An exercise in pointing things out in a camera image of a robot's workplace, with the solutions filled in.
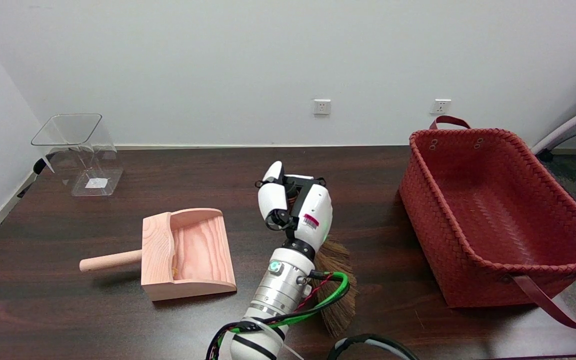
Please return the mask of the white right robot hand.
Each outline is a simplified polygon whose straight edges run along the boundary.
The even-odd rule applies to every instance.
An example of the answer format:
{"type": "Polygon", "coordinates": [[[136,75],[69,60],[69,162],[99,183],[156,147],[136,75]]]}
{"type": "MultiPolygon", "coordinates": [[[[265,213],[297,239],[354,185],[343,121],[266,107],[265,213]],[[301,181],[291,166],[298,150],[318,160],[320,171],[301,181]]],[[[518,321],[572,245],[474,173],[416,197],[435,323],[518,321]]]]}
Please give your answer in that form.
{"type": "Polygon", "coordinates": [[[282,231],[282,248],[292,249],[313,261],[329,235],[333,220],[332,199],[322,177],[287,174],[275,161],[254,183],[265,225],[282,231]]]}

